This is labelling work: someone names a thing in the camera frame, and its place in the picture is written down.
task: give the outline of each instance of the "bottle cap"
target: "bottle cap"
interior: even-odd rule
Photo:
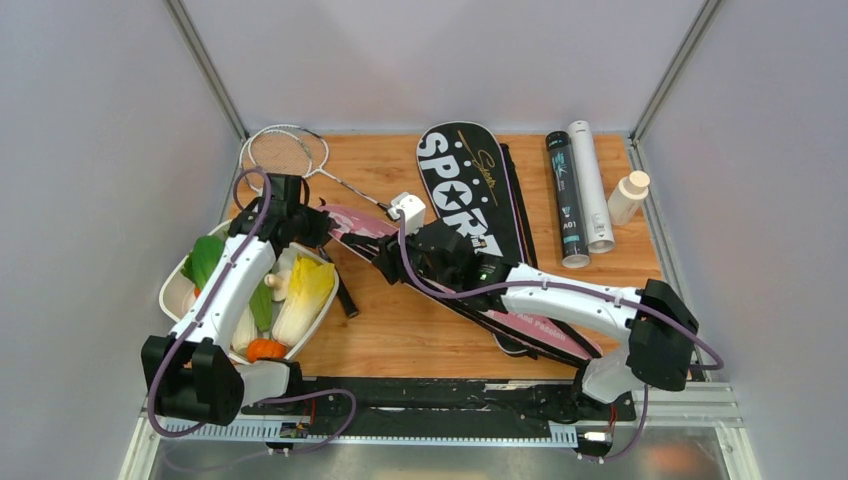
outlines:
[[[651,177],[647,173],[637,170],[632,172],[624,180],[624,189],[631,195],[641,195],[651,184]]]

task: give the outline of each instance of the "green leaf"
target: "green leaf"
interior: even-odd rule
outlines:
[[[259,282],[248,305],[256,328],[263,333],[271,330],[271,288],[265,282]]]
[[[189,254],[190,263],[189,260],[187,263],[191,265],[191,278],[197,288],[203,290],[223,254],[224,241],[218,237],[205,235],[194,242],[194,248]]]

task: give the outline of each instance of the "badminton racket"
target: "badminton racket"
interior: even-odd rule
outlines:
[[[321,173],[332,178],[339,185],[378,206],[384,212],[389,210],[385,203],[378,202],[353,185],[324,170],[330,158],[327,141],[317,133],[297,125],[271,125],[250,137],[242,146],[240,154],[245,169],[262,167],[268,173],[298,175],[309,178]],[[261,185],[248,180],[253,191],[259,193]]]

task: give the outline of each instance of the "metal floor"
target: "metal floor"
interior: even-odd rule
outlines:
[[[632,429],[619,428],[616,444]],[[574,453],[554,448],[330,445],[303,456],[261,457],[212,472],[178,472],[184,468],[226,464],[263,450],[257,443],[163,441],[150,478],[309,480],[495,480],[495,479],[727,479],[713,428],[645,430],[636,448],[622,460],[593,465]]]

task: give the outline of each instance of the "white shuttlecock tube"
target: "white shuttlecock tube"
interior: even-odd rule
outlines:
[[[595,140],[589,129],[589,122],[578,120],[569,125],[565,131],[571,139],[589,251],[609,252],[615,248],[615,237],[612,234],[607,197],[604,194],[601,169],[595,153]]]

